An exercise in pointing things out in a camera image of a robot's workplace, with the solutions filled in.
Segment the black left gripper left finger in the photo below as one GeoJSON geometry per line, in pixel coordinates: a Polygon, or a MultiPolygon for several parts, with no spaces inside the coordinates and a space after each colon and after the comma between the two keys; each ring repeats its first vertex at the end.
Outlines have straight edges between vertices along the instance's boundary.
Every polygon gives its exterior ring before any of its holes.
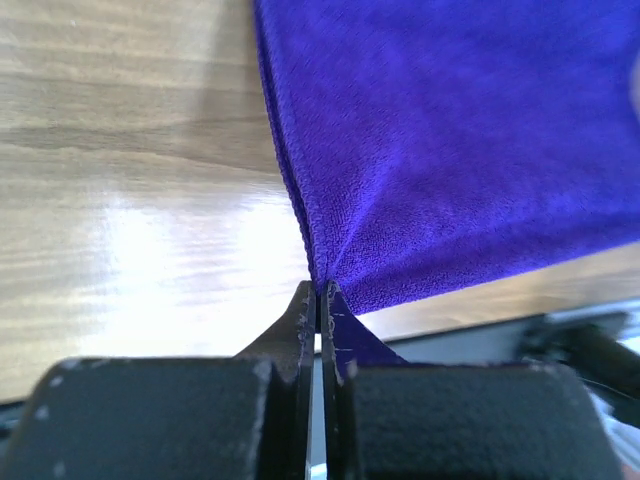
{"type": "Polygon", "coordinates": [[[316,297],[232,357],[69,358],[4,406],[5,479],[305,479],[316,297]]]}

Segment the purple towel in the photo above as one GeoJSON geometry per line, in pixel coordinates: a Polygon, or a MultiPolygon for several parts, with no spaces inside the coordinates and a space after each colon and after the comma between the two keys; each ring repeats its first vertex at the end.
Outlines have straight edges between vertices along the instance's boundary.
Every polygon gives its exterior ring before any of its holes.
{"type": "Polygon", "coordinates": [[[317,291],[363,314],[639,238],[635,1],[258,1],[317,291]]]}

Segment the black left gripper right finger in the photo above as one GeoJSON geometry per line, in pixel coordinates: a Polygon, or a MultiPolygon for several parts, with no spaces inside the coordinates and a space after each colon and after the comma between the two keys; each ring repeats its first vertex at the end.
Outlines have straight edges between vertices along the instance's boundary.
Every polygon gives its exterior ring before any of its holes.
{"type": "Polygon", "coordinates": [[[322,295],[331,479],[620,479],[579,377],[557,363],[411,363],[322,295]]]}

